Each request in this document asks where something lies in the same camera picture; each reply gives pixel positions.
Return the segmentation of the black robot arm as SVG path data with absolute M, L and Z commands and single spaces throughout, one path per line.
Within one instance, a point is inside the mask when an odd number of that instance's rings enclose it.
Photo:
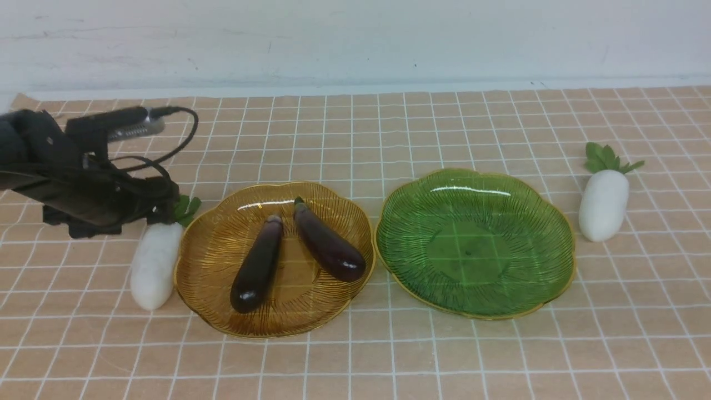
M 179 190 L 160 161 L 141 158 L 156 169 L 132 177 L 108 157 L 110 143 L 160 133 L 174 107 L 134 106 L 69 119 L 66 128 L 47 111 L 2 116 L 2 190 L 42 204 L 42 220 L 65 225 L 73 239 L 118 235 L 125 224 L 176 221 Z

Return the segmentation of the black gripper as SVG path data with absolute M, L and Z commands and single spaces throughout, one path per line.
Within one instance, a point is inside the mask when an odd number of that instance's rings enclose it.
M 2 190 L 19 193 L 42 205 L 42 222 L 64 225 L 71 238 L 118 235 L 125 224 L 172 223 L 178 185 L 159 165 L 159 175 L 132 177 L 116 167 L 2 166 Z

